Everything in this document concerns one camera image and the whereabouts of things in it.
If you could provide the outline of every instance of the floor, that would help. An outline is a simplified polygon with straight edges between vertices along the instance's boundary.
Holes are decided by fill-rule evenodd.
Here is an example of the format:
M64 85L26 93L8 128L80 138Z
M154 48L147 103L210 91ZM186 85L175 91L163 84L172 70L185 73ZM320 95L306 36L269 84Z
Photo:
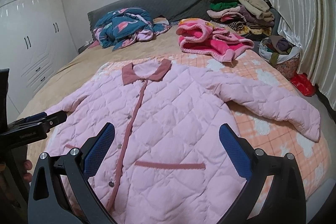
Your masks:
M324 104L319 100L317 95L312 97L303 96L298 90L297 92L302 98L307 100L313 105L319 112L321 117L321 131L328 142L331 165L324 178L324 183L319 187L307 200L307 223L318 212L325 200L328 198L330 191L335 185L336 181L336 124L331 118L329 112L325 108Z
M327 178L332 178L336 180L336 124L334 120L331 118L329 112L327 111L324 104L319 100L317 95L313 95L312 97L303 96L299 91L298 93L302 98L307 100L311 105L313 105L320 112L321 117L321 131L328 142L330 156L331 156L331 166L327 175L325 176L325 180Z

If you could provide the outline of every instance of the white wardrobe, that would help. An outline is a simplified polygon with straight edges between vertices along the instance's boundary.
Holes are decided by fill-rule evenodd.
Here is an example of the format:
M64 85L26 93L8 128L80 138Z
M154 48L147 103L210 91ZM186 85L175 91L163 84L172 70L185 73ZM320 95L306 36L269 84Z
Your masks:
M62 0L0 0L0 68L9 68L8 122L77 56Z

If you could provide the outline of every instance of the peach plaid blanket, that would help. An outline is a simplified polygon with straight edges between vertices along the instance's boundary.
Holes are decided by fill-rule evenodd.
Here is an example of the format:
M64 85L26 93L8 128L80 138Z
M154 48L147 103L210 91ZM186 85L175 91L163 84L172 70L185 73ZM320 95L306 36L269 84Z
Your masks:
M239 76L261 80L269 85L283 87L296 93L288 80L251 50L246 50L240 55L231 67L216 61L210 56L183 53L115 63L109 62L104 64L93 77L101 73L109 73L111 70L119 70L130 62L139 64L154 58L158 60L167 58L175 64L235 73ZM288 152L294 154L300 168L305 195L308 198L320 186L330 165L330 152L323 134L321 134L320 141L314 143L298 133L289 122L277 122L258 117L234 102L228 102L228 106L236 119L241 137L247 139L254 148L262 148L267 154L275 156L284 156ZM251 216L260 212L271 183L272 177L270 176L266 180Z

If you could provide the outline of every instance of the beige sweater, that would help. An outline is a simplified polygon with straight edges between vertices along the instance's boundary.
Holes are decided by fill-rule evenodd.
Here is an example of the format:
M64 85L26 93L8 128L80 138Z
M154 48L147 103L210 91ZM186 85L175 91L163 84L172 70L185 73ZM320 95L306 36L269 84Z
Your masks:
M269 11L269 6L263 0L239 0L245 6L246 10L255 15L257 19L263 19L267 22L274 20L274 15Z

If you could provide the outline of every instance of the red plastic bag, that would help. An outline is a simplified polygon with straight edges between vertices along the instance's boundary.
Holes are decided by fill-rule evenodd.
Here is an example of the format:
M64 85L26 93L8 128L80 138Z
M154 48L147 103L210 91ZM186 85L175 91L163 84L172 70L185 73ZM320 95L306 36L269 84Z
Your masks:
M291 79L291 83L304 95L313 96L315 94L315 87L307 79L305 73L298 75L295 73L294 77Z

